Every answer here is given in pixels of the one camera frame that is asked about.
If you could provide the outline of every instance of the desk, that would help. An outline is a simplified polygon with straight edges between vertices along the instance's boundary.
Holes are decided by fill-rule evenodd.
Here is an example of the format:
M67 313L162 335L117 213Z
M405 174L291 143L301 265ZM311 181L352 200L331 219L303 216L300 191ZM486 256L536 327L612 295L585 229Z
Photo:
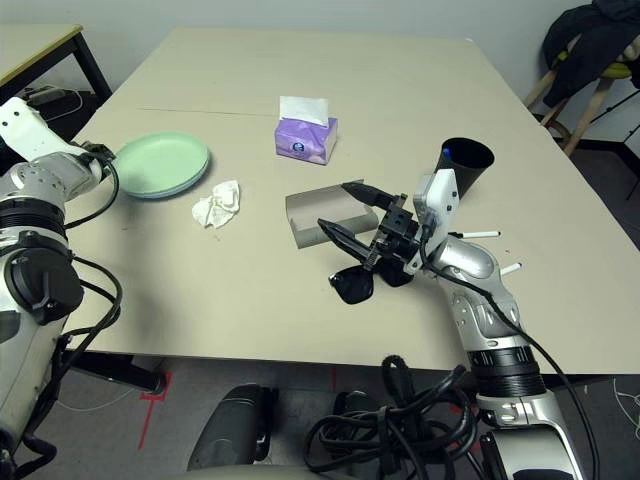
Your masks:
M81 25L0 24L0 103L72 53L98 98L106 101L111 89L81 32Z
M275 155L280 94L330 99L340 126L328 166ZM640 373L640 254L475 44L178 29L78 140L116 151L159 130L204 141L213 167L175 198L120 194L98 220L69 232L73 249L125 289L121 319L94 350L362 365L397 353L425 369L464 362L447 301L426 276L399 289L376 279L372 299L344 304L327 277L354 261L330 243L298 250L285 196L363 177L412 194L442 142L467 136L496 162L461 202L454 227L503 232L478 243L502 265L524 263L505 283L527 330L568 373ZM228 179L240 183L240 212L204 230L191 206ZM104 182L74 200L68 218L95 210L109 191ZM106 308L87 294L68 328Z

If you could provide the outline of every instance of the green plate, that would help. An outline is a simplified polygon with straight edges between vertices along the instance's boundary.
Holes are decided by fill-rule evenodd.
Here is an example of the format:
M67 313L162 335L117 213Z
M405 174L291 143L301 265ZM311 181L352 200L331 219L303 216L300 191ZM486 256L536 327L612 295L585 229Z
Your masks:
M206 171L204 143L180 132L145 135L116 153L120 188L141 198L162 198L186 190Z

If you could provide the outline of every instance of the tissue box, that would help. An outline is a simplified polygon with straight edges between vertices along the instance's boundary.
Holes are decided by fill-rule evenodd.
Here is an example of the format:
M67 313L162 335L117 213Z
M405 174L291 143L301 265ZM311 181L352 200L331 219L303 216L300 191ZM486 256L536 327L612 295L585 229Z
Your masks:
M282 118L275 132L276 153L326 165L336 144L337 132L336 118L329 118L327 127L303 120Z

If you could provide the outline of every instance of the sunglasses lens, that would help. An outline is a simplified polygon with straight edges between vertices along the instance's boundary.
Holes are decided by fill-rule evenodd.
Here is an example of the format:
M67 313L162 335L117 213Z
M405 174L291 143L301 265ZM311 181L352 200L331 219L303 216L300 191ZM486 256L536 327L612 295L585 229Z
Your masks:
M376 262L374 271L392 287L401 287L413 280L413 275L403 271L404 263L393 258L380 258Z
M363 302L373 295L373 273L361 265L339 271L329 278L329 283L349 305Z

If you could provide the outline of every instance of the beige table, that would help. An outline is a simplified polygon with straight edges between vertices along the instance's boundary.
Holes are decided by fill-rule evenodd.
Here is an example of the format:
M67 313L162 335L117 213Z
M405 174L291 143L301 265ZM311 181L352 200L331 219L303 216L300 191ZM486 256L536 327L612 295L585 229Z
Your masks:
M82 36L81 25L0 24L0 103L73 54L96 95L111 89Z
M280 94L330 99L340 126L328 166L274 154ZM524 263L505 282L529 332L569 373L640 373L640 254L473 43L178 29L78 139L117 150L159 130L200 138L213 168L176 198L121 194L70 232L74 250L125 288L122 318L95 350L363 365L397 353L427 369L465 361L435 282L392 289L376 279L371 300L342 303L327 277L354 261L329 243L298 250L284 206L286 195L363 177L411 194L441 143L467 136L496 163L455 228L503 232L481 243L503 265ZM239 215L203 230L191 206L228 179L241 186ZM71 202L69 218L97 208L109 188ZM88 294L69 328L106 307Z

